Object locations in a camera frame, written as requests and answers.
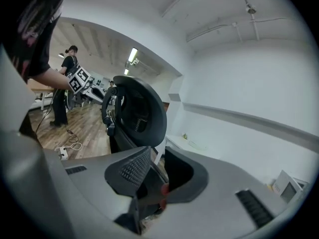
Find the wooden floor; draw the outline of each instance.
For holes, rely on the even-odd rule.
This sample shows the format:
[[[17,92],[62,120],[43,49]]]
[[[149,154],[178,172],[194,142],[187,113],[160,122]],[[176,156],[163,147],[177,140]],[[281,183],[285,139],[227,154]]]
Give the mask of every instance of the wooden floor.
[[[86,158],[110,154],[109,137],[106,134],[105,125],[101,119],[99,105],[85,104],[83,107],[76,107],[67,112],[67,127],[60,128],[50,126],[50,121],[54,120],[53,110],[43,120],[37,136],[43,148],[55,149],[64,145],[70,146],[70,135],[66,128],[79,137],[82,143],[81,150],[68,149],[69,159]],[[46,110],[36,109],[29,112],[32,128],[35,131],[40,121],[44,117]]]

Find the fluorescent light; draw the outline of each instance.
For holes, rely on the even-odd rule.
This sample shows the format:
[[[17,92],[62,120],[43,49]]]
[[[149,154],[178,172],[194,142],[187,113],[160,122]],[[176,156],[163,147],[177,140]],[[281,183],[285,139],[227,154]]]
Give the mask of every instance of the fluorescent light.
[[[135,57],[137,51],[138,51],[138,50],[137,50],[136,48],[133,48],[133,49],[132,49],[131,54],[130,54],[130,56],[129,56],[129,62],[131,62],[131,63],[133,62],[134,57]]]

